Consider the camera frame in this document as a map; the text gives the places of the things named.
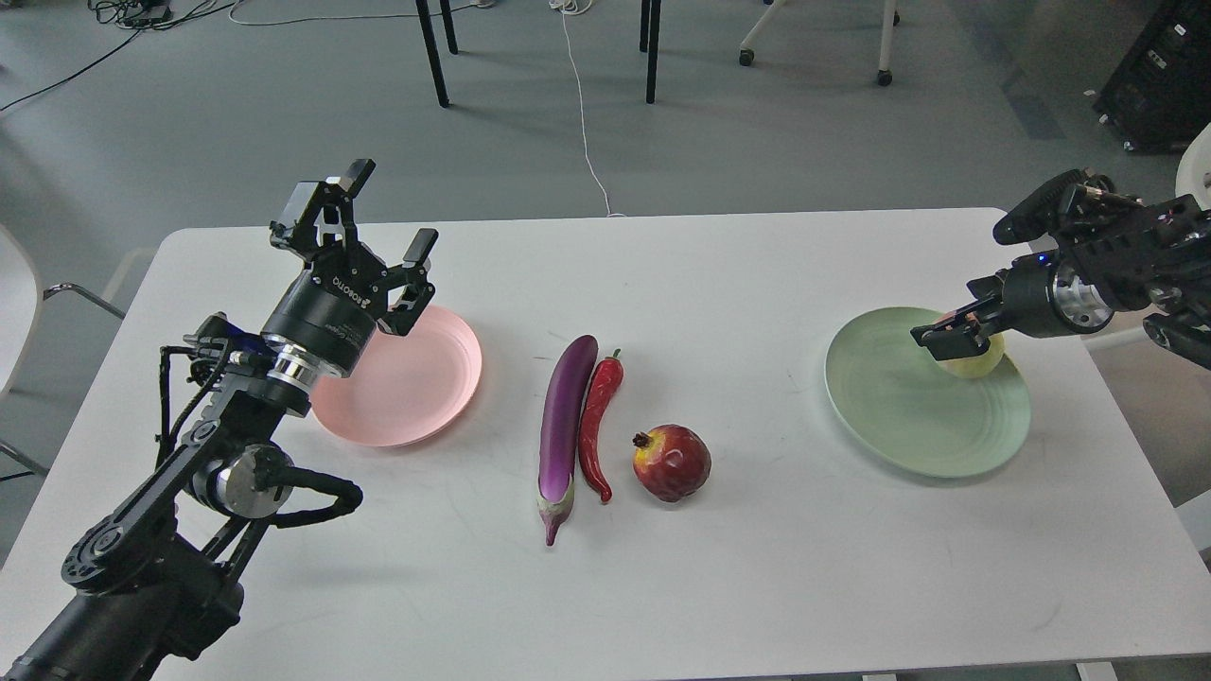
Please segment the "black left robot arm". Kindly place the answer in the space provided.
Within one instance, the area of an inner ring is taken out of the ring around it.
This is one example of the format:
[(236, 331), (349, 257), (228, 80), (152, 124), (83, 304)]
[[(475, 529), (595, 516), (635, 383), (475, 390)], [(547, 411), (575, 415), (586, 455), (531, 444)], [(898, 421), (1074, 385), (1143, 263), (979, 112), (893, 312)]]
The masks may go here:
[(354, 201), (373, 171), (358, 159), (295, 185), (270, 244), (303, 267), (260, 331), (216, 313), (161, 348), (154, 471), (67, 553), (75, 596), (6, 679), (148, 680), (168, 656), (194, 660), (239, 624), (239, 578), (268, 530), (358, 509), (357, 483), (297, 467), (272, 435), (308, 414), (321, 378), (351, 374), (373, 333), (411, 332), (435, 294), (435, 229), (394, 267), (358, 241)]

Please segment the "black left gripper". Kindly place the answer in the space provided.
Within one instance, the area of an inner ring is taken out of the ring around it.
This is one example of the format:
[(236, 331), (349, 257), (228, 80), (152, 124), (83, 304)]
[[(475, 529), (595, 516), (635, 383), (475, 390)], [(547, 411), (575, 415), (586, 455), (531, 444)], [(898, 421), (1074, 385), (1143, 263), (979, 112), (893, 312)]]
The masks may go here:
[[(299, 182), (270, 223), (270, 246), (297, 254), (306, 267), (262, 334), (306, 349), (338, 376), (351, 374), (375, 324), (404, 337), (435, 296), (429, 281), (429, 257), (440, 238), (435, 228), (419, 229), (392, 268), (358, 241), (352, 202), (375, 167), (375, 160), (358, 159), (335, 178)], [(394, 288), (398, 299), (388, 307)]]

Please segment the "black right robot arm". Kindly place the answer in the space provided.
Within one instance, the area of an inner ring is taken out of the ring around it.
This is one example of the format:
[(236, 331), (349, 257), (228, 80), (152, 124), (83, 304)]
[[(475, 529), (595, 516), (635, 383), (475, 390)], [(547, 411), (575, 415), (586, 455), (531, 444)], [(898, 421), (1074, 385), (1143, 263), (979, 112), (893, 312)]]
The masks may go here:
[(1052, 238), (1052, 250), (970, 280), (968, 305), (911, 334), (935, 360), (980, 357), (995, 334), (1094, 334), (1115, 313), (1146, 310), (1158, 347), (1210, 366), (1209, 211), (1186, 195), (1158, 205), (1117, 193), (1108, 177), (1069, 168), (993, 225), (995, 244)]

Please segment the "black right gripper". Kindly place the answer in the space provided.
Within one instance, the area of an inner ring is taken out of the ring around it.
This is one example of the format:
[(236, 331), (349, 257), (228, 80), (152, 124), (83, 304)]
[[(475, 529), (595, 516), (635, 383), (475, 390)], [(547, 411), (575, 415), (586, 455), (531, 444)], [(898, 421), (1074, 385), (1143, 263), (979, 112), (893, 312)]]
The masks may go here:
[(935, 361), (976, 357), (993, 336), (1008, 331), (1032, 338), (1094, 334), (1114, 315), (1097, 288), (1055, 253), (1025, 254), (994, 275), (970, 280), (966, 288), (972, 303), (911, 330)]

